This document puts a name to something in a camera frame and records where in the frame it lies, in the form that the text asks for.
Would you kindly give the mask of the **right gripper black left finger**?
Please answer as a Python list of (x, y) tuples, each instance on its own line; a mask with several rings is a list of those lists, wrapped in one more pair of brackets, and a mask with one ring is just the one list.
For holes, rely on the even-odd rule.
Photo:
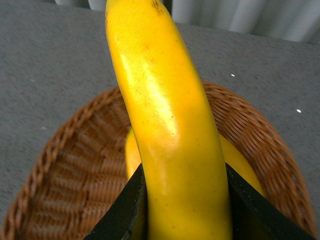
[(86, 240), (145, 240), (147, 190), (140, 165), (115, 202), (85, 237)]

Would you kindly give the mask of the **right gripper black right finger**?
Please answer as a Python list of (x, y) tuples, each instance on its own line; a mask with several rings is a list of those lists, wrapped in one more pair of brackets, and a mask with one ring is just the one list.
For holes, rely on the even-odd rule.
[(313, 240), (226, 165), (234, 240)]

